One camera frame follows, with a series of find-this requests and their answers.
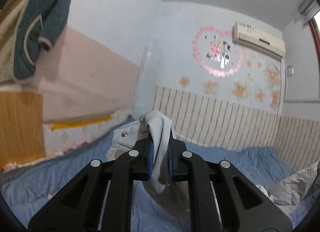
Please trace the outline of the light grey puffer jacket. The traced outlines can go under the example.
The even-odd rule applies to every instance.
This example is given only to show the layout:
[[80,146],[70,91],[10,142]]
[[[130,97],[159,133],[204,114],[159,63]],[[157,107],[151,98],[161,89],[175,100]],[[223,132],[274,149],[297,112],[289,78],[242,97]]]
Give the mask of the light grey puffer jacket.
[[169,175],[169,138],[176,137],[173,122],[158,110],[153,110],[113,131],[112,145],[106,153],[108,161],[133,149],[136,141],[151,136],[151,179],[143,187],[164,211],[177,217],[190,216],[188,183],[174,183]]

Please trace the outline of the blue quilted bed cover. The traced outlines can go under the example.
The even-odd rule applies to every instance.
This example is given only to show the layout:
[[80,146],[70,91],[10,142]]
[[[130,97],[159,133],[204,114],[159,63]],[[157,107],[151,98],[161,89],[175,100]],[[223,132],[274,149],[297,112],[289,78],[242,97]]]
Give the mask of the blue quilted bed cover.
[[1,231],[319,231],[319,201],[297,224],[255,186],[280,177],[270,147],[228,151],[172,140],[169,172],[191,197],[186,219],[143,191],[152,142],[103,162],[111,135],[67,157],[35,166],[1,187]]

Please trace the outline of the yellow tape strip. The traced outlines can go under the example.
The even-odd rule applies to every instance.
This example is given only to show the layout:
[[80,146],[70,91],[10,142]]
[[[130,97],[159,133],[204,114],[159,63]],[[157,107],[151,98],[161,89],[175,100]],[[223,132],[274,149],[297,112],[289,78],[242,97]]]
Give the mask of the yellow tape strip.
[[114,119],[113,116],[108,115],[105,117],[98,117],[98,118],[93,118],[89,120],[77,120],[77,121],[69,121],[69,122],[59,122],[59,123],[54,123],[50,130],[58,130],[58,129],[68,129],[68,128],[76,128],[76,127],[82,127],[86,125],[92,125],[92,124],[98,124],[103,121],[110,121]]

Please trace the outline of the orange wooden board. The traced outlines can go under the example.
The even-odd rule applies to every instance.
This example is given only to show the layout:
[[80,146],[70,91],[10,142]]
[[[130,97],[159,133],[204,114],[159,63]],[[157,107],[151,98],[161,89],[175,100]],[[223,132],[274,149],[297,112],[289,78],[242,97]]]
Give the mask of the orange wooden board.
[[42,94],[1,92],[1,170],[46,157],[42,111]]

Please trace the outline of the dark green hanging garment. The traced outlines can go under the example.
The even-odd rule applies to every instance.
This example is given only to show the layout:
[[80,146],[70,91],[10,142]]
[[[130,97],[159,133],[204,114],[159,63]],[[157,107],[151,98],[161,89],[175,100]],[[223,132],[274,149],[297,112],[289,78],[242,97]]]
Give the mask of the dark green hanging garment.
[[41,50],[64,29],[71,0],[7,0],[1,10],[1,82],[34,76]]

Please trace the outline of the clear plastic sheet on wall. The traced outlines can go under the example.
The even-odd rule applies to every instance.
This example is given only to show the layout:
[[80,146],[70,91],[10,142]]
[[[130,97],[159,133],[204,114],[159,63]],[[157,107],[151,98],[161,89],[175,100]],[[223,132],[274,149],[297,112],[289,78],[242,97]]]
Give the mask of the clear plastic sheet on wall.
[[132,116],[136,120],[139,120],[143,114],[153,110],[157,90],[158,53],[158,50],[149,49],[148,47],[144,49],[132,110]]

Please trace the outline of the white wall socket box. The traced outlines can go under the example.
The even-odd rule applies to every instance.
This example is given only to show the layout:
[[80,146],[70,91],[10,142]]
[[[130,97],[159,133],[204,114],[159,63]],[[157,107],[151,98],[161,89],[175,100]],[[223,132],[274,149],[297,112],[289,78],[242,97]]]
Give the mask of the white wall socket box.
[[291,77],[294,74],[294,69],[292,66],[287,67],[287,77]]

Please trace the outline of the pink heart wall sticker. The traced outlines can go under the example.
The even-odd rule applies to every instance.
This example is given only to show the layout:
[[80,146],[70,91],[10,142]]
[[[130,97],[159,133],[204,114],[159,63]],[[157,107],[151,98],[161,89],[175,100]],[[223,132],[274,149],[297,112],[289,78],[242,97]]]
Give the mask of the pink heart wall sticker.
[[232,30],[200,27],[192,44],[199,67],[215,78],[236,75],[245,62],[245,48],[233,42]]

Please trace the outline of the white wall air conditioner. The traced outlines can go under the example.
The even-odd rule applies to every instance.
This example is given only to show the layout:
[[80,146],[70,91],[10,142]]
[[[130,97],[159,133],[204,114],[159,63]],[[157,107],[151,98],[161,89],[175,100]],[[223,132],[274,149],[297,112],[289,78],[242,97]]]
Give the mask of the white wall air conditioner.
[[233,42],[279,61],[285,57],[283,40],[240,21],[237,21],[233,26]]

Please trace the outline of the red wooden window frame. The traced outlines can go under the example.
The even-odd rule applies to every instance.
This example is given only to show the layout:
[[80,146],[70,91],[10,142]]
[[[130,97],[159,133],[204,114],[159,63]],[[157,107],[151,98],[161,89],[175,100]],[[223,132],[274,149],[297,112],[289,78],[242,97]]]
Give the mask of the red wooden window frame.
[[316,49],[316,53],[317,53],[317,59],[318,62],[320,60],[320,38],[319,38],[319,28],[318,25],[316,23],[316,20],[313,18],[308,22],[308,25],[310,27],[311,30],[311,34],[315,43],[315,49]]

